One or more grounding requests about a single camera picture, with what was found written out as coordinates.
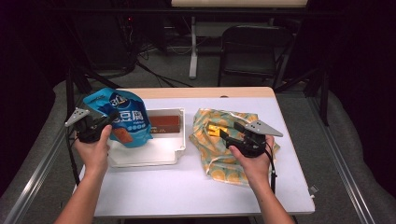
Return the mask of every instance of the chip bag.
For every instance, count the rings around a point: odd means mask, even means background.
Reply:
[[[107,116],[114,110],[119,111],[120,116],[112,123],[111,140],[118,141],[126,147],[141,147],[152,139],[145,104],[137,95],[129,91],[104,88],[85,97],[83,102]]]

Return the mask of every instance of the orange pattern on cloth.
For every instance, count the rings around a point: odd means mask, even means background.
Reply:
[[[248,186],[248,180],[239,161],[225,147],[223,139],[209,134],[211,132],[209,125],[226,128],[230,137],[242,139],[243,135],[233,127],[233,123],[247,124],[257,119],[259,119],[258,115],[252,113],[215,109],[197,111],[192,126],[193,133],[189,138],[201,152],[201,162],[207,175],[217,181]],[[274,152],[278,148],[279,146],[275,144]]]

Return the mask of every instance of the human hand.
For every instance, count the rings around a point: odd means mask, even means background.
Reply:
[[[266,147],[266,150],[271,155],[271,148],[274,146],[274,137],[272,135],[265,135],[265,141],[269,145]],[[247,158],[237,147],[230,146],[229,149],[244,168],[248,183],[253,190],[262,184],[269,186],[268,170],[271,162],[265,153],[262,153],[256,158]]]
[[[99,175],[101,177],[105,175],[108,166],[107,152],[110,149],[107,140],[111,130],[111,125],[107,125],[102,130],[99,141],[94,143],[87,144],[76,140],[75,147],[85,164],[85,175]]]

